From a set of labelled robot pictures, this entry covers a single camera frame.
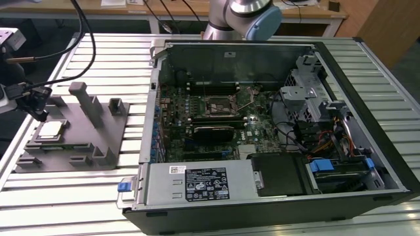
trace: black cable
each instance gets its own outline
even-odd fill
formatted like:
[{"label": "black cable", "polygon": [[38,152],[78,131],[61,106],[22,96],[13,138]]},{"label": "black cable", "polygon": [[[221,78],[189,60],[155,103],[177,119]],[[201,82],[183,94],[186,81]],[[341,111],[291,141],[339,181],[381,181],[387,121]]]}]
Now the black cable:
[{"label": "black cable", "polygon": [[307,6],[307,4],[295,4],[294,2],[290,1],[291,4],[287,4],[283,0],[281,2],[287,5],[287,6],[295,6],[298,9],[298,23],[301,23],[301,13],[299,13],[299,7],[301,6]]},{"label": "black cable", "polygon": [[73,4],[73,6],[74,6],[74,9],[75,9],[78,15],[81,16],[81,19],[82,19],[82,21],[85,23],[86,31],[87,31],[87,33],[90,35],[91,50],[93,50],[90,62],[86,65],[86,67],[83,68],[83,70],[79,72],[78,75],[67,77],[67,78],[62,78],[59,80],[51,80],[51,81],[46,81],[46,82],[42,82],[42,83],[37,83],[37,84],[29,85],[27,87],[25,87],[25,91],[27,91],[27,90],[30,90],[33,88],[45,86],[45,85],[51,85],[51,84],[55,84],[55,83],[65,82],[65,81],[74,80],[74,79],[79,78],[86,73],[86,71],[90,69],[90,67],[93,65],[93,62],[94,62],[94,59],[95,59],[95,42],[94,42],[91,28],[90,28],[90,25],[89,25],[89,23],[86,21],[83,12],[82,12],[82,10],[81,10],[81,8],[78,6],[78,3],[75,2],[75,0],[70,0],[70,2]]},{"label": "black cable", "polygon": [[143,0],[143,5],[145,5],[145,7],[149,9],[149,12],[150,12],[151,15],[154,16],[154,18],[155,18],[158,24],[165,28],[163,23],[162,23],[161,20],[157,18],[155,14],[154,14],[154,12],[153,12],[153,10],[151,10],[151,8],[149,7],[147,1],[149,1],[149,0]]},{"label": "black cable", "polygon": [[203,30],[205,30],[205,25],[202,24],[202,21],[199,20],[199,18],[198,18],[198,16],[197,16],[194,10],[191,9],[190,5],[187,4],[187,2],[186,2],[185,0],[182,0],[182,2],[185,3],[186,7],[189,8],[191,14],[194,14],[194,16],[195,16],[195,18],[197,18],[197,21],[199,22],[199,24],[201,24],[201,26],[202,26],[202,28],[203,28]]},{"label": "black cable", "polygon": [[58,57],[62,54],[67,53],[77,46],[77,44],[79,43],[82,36],[83,36],[83,24],[82,24],[82,18],[79,16],[78,11],[75,11],[75,13],[77,13],[77,18],[78,18],[78,32],[79,32],[79,34],[75,38],[74,43],[66,49],[63,49],[61,52],[57,52],[57,53],[46,55],[46,56],[41,56],[41,57],[33,57],[33,61],[46,60],[46,59]]},{"label": "black cable", "polygon": [[163,3],[163,0],[159,0],[159,2],[162,3],[163,8],[165,8],[165,10],[166,10],[166,12],[167,12],[167,15],[169,15],[170,19],[171,19],[171,22],[173,22],[175,31],[177,31],[178,34],[181,34],[181,31],[178,30],[178,27],[177,27],[177,23],[175,23],[175,21],[174,21],[174,19],[173,19],[173,16],[171,16],[170,12],[169,12],[169,9],[166,8],[166,5],[165,5],[165,3]]},{"label": "black cable", "polygon": [[275,99],[275,97],[277,97],[278,94],[279,94],[279,91],[275,92],[275,94],[274,94],[274,96],[273,96],[273,101],[271,101],[270,107],[269,107],[269,109],[270,109],[270,111],[269,111],[269,114],[270,114],[270,121],[273,122],[274,128],[278,130],[278,132],[279,132],[285,137],[287,137],[287,138],[291,140],[291,142],[295,144],[295,146],[298,147],[299,151],[301,151],[302,153],[310,153],[309,150],[299,144],[299,142],[297,142],[297,140],[295,140],[290,135],[287,135],[281,129],[278,129],[278,127],[277,127],[277,125],[281,124],[281,123],[285,123],[285,124],[287,124],[287,125],[290,125],[290,124],[293,125],[293,123],[291,123],[291,122],[286,122],[286,121],[281,121],[281,122],[274,123],[273,116],[271,116],[271,109],[273,109],[274,99]]},{"label": "black cable", "polygon": [[11,142],[11,139],[9,139],[9,138],[0,138],[0,142]]}]

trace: desk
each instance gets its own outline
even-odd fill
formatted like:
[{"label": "desk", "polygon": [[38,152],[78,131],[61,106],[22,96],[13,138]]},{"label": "desk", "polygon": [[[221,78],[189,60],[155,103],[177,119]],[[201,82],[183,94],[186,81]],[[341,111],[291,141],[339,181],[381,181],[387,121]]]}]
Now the desk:
[{"label": "desk", "polygon": [[[177,21],[194,21],[189,8],[181,0],[163,0],[165,5]],[[150,32],[159,33],[158,22],[146,6],[126,5],[126,8],[99,9],[101,0],[77,1],[87,19],[97,20],[147,20]],[[209,15],[207,2],[187,1],[190,7],[199,16],[199,20],[206,21]],[[158,0],[149,0],[149,6],[159,20],[170,20],[167,12]],[[317,6],[301,7],[301,23],[325,24],[323,36],[333,37],[339,27],[342,19],[346,18],[345,12],[323,10]],[[282,23],[298,23],[298,10],[287,9],[282,11]],[[41,18],[41,19],[75,19],[74,9],[69,0],[42,0],[41,3],[27,3],[18,7],[11,7],[0,11],[0,18]]]},{"label": "desk", "polygon": [[[98,55],[91,69],[75,81],[87,85],[90,95],[106,102],[118,97],[130,103],[117,169],[110,171],[10,173],[22,147],[37,125],[26,116],[0,161],[1,236],[119,235],[146,236],[122,217],[115,207],[117,183],[137,174],[143,112],[151,67],[149,47],[155,39],[195,40],[198,35],[94,34]],[[415,176],[420,177],[420,108],[389,71],[362,43],[350,38],[271,37],[279,41],[322,41],[354,89],[394,143]],[[61,57],[49,80],[75,75],[90,60],[90,39]],[[123,68],[126,62],[134,64]],[[337,98],[337,87],[326,80]],[[70,82],[51,86],[53,95],[74,102]],[[123,193],[131,201],[131,193]],[[189,235],[206,236],[418,236],[418,198],[383,206],[349,220],[222,230]]]}]

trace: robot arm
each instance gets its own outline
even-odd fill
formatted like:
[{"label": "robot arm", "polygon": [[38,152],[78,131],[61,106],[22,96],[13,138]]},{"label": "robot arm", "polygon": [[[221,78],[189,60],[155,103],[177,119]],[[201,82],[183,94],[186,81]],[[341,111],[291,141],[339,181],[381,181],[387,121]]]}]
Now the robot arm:
[{"label": "robot arm", "polygon": [[209,1],[207,40],[266,40],[281,22],[281,11],[271,0]]}]

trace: barcode sticker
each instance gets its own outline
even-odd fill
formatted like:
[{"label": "barcode sticker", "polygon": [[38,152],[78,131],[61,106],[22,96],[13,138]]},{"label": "barcode sticker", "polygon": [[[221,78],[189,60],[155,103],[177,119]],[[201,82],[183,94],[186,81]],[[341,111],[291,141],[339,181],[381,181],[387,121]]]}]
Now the barcode sticker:
[{"label": "barcode sticker", "polygon": [[169,174],[183,174],[186,166],[169,166]]}]

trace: white sticker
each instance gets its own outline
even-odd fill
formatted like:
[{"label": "white sticker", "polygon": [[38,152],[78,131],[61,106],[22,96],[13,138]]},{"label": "white sticker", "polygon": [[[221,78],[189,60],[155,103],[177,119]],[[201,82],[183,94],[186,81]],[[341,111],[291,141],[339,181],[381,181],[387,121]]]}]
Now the white sticker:
[{"label": "white sticker", "polygon": [[234,57],[235,57],[235,53],[233,53],[233,52],[225,52],[225,53],[223,53],[223,57],[225,57],[225,58],[234,58]]},{"label": "white sticker", "polygon": [[130,14],[145,14],[146,12],[145,11],[127,11],[127,13],[130,13]]},{"label": "white sticker", "polygon": [[169,174],[183,174],[186,166],[169,166]]}]

